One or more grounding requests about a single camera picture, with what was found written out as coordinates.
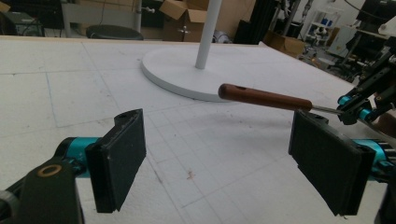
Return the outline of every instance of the white tabletop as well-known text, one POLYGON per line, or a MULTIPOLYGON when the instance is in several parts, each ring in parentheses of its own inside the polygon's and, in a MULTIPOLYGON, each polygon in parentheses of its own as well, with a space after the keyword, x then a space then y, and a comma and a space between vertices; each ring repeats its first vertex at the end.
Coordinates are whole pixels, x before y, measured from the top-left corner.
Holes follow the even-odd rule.
MULTIPOLYGON (((370 182, 356 217, 334 217, 288 154, 293 113, 207 103, 165 91, 140 69, 159 48, 194 44, 0 38, 0 189, 48 160, 69 136, 103 136, 119 113, 143 108, 148 155, 120 212, 97 214, 78 179, 87 223, 374 223, 386 185, 370 182)), ((265 47, 215 45, 256 89, 336 107, 345 81, 265 47)), ((331 125, 350 137, 361 124, 331 125)))

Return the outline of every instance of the black cable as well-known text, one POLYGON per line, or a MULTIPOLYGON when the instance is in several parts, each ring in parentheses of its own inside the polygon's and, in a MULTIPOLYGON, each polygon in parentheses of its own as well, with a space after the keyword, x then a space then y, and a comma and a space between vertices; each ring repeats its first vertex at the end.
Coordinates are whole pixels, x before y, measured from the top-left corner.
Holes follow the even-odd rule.
POLYGON ((34 23, 35 21, 38 22, 37 19, 33 19, 33 20, 24 28, 24 30, 22 31, 21 35, 24 35, 24 33, 27 31, 27 29, 29 29, 29 27, 30 27, 31 25, 33 25, 33 23, 34 23))
POLYGON ((99 25, 102 24, 103 21, 103 15, 105 14, 105 4, 106 4, 106 0, 103 2, 103 6, 102 6, 102 18, 100 19, 99 25))
POLYGON ((374 14, 371 14, 371 13, 369 13, 369 12, 363 11, 363 10, 359 9, 358 7, 355 7, 355 6, 353 6, 352 4, 350 4, 347 0, 344 0, 344 1, 345 1, 348 5, 350 5, 351 7, 355 8, 356 10, 358 10, 359 12, 362 12, 362 13, 364 13, 364 14, 366 14, 366 15, 369 15, 369 16, 371 16, 371 17, 373 17, 373 18, 380 19, 381 21, 388 21, 388 20, 389 20, 389 19, 377 17, 377 16, 374 15, 374 14))

